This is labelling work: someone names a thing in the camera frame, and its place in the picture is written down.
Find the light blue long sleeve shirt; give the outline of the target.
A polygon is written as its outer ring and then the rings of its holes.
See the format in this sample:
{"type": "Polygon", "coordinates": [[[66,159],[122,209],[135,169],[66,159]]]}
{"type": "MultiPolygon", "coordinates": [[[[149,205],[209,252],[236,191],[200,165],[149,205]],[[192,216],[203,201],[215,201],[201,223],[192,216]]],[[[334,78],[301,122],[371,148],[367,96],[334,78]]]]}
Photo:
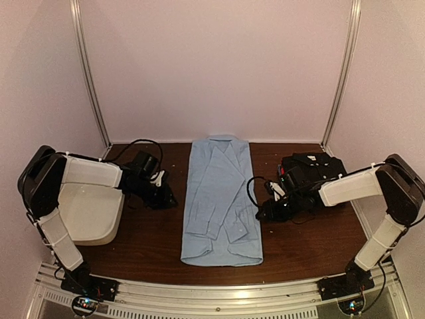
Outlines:
{"type": "Polygon", "coordinates": [[[249,199],[250,146],[234,136],[192,143],[183,213],[181,261],[193,266],[262,264],[262,235],[249,199]]]}

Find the white plastic tub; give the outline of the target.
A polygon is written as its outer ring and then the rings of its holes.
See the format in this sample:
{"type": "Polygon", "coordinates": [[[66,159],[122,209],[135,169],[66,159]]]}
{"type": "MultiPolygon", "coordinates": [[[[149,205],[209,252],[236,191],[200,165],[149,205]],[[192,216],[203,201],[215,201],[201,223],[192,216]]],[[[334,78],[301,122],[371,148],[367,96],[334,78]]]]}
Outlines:
{"type": "Polygon", "coordinates": [[[78,246],[101,246],[117,235],[125,195],[101,185],[65,183],[58,198],[60,216],[78,246]]]}

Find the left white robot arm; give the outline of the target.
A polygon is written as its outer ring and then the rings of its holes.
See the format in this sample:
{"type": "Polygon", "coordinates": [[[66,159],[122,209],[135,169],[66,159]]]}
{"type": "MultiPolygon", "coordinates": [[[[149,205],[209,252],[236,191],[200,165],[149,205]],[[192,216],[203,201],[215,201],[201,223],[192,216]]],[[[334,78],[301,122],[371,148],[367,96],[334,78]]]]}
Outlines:
{"type": "Polygon", "coordinates": [[[59,263],[72,272],[69,283],[81,295],[95,290],[95,280],[79,269],[79,246],[114,240],[126,195],[151,209],[177,206],[160,161],[140,151],[118,164],[41,146],[18,180],[18,190],[33,225],[59,263]]]}

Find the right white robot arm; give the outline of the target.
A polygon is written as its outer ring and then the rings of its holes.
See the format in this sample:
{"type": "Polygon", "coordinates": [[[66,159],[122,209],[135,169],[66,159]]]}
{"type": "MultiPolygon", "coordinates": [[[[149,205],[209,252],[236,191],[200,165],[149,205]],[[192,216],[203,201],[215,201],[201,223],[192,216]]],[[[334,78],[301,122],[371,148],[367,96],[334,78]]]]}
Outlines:
{"type": "Polygon", "coordinates": [[[277,183],[264,182],[271,198],[257,206],[259,221],[286,222],[302,211],[380,199],[385,210],[382,221],[341,277],[340,286],[349,294],[364,285],[367,271],[423,220],[419,212],[424,182],[398,154],[348,172],[340,159],[327,153],[294,153],[282,158],[278,172],[277,183]]]}

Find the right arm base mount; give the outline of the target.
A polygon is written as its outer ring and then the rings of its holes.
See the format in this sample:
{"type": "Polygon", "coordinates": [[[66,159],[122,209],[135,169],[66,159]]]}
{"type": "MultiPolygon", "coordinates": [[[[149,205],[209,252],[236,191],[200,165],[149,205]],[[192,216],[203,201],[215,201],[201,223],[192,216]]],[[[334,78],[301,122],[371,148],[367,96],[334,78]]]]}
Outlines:
{"type": "Polygon", "coordinates": [[[322,300],[331,300],[360,294],[364,289],[374,288],[375,284],[369,270],[352,264],[346,267],[344,274],[320,279],[317,287],[322,300]]]}

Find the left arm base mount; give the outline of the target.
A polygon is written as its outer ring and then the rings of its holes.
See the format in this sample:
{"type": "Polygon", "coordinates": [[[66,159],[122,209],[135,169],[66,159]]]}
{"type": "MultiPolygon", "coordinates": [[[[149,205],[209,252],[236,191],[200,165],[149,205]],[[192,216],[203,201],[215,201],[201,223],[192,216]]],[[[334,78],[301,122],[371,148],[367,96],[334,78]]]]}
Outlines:
{"type": "Polygon", "coordinates": [[[118,285],[119,282],[116,280],[92,275],[90,266],[82,263],[75,270],[64,269],[64,278],[60,287],[94,300],[113,302],[118,285]]]}

